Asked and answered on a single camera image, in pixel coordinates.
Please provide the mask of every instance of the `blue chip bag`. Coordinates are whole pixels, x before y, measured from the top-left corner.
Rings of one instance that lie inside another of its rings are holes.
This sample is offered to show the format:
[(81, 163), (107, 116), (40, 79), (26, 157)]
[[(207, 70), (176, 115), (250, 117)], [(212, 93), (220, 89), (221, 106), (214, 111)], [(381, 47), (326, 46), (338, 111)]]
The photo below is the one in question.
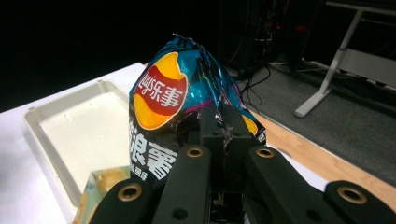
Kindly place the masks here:
[(214, 104), (213, 118), (223, 122), (220, 108), (239, 109), (259, 145), (265, 128), (243, 103), (234, 79), (205, 48), (191, 38), (174, 35), (148, 63), (129, 92), (131, 175), (161, 185), (189, 142), (188, 130), (199, 128), (199, 111)]

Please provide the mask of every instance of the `plastic container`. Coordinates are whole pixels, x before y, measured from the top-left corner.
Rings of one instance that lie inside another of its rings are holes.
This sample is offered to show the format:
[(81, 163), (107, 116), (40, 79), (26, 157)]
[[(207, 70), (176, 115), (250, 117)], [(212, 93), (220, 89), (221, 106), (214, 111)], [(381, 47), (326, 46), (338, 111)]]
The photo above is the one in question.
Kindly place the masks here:
[(24, 119), (75, 208), (92, 171), (129, 164), (128, 95), (110, 81), (31, 107)]

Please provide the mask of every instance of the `table surface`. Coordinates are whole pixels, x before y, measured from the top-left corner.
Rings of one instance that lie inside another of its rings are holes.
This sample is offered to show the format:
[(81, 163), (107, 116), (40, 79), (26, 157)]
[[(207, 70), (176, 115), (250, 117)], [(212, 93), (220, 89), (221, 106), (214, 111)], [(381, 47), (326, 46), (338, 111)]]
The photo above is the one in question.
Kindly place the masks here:
[[(0, 223), (71, 223), (76, 214), (23, 119), (28, 109), (99, 79), (110, 80), (129, 92), (144, 68), (142, 63), (135, 63), (0, 114)], [(268, 145), (279, 149), (313, 187), (324, 190), (328, 181), (348, 180), (368, 189), (396, 211), (396, 188), (276, 122), (252, 113), (267, 129)]]

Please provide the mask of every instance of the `dark background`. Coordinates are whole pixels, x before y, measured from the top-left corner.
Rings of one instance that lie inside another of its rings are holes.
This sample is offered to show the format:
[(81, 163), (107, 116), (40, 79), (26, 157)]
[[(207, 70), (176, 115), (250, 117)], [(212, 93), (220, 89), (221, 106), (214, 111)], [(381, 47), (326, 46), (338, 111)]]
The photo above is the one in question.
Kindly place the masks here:
[[(257, 63), (258, 18), (273, 2), (288, 0), (2, 1), (0, 112), (147, 63), (172, 33), (192, 37), (223, 65), (254, 73), (266, 63)], [(288, 5), (273, 52), (288, 54), (295, 69), (302, 57), (329, 65), (354, 11), (316, 0)], [(396, 24), (395, 17), (368, 16)], [(356, 36), (351, 47), (396, 59), (395, 27), (363, 22)]]
[(215, 52), (215, 11), (219, 1), (2, 2), (0, 111), (147, 63), (172, 33)]

